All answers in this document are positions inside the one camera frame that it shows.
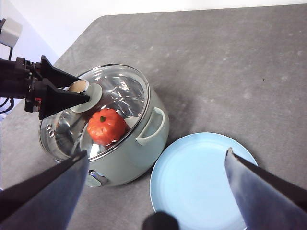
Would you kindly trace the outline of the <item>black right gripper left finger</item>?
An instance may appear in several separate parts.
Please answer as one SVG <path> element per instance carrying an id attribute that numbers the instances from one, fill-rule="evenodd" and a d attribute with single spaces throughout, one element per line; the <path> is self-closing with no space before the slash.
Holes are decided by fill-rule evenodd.
<path id="1" fill-rule="evenodd" d="M 2 230 L 64 230 L 82 193 L 86 151 L 0 193 Z"/>

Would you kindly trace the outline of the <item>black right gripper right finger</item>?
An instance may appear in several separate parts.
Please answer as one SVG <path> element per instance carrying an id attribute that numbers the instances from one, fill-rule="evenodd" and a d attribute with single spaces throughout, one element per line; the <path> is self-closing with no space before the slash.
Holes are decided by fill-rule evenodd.
<path id="1" fill-rule="evenodd" d="M 226 152 L 226 175 L 249 230 L 305 230 L 307 191 Z"/>

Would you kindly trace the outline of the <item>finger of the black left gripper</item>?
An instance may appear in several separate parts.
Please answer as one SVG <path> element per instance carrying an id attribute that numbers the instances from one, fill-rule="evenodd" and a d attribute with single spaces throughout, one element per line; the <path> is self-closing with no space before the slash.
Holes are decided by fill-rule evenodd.
<path id="1" fill-rule="evenodd" d="M 43 120 L 65 109 L 88 102 L 90 96 L 47 85 L 38 94 L 38 98 L 41 100 L 38 117 Z"/>
<path id="2" fill-rule="evenodd" d="M 44 55 L 41 56 L 40 74 L 57 88 L 69 87 L 79 80 L 79 78 L 54 67 Z"/>

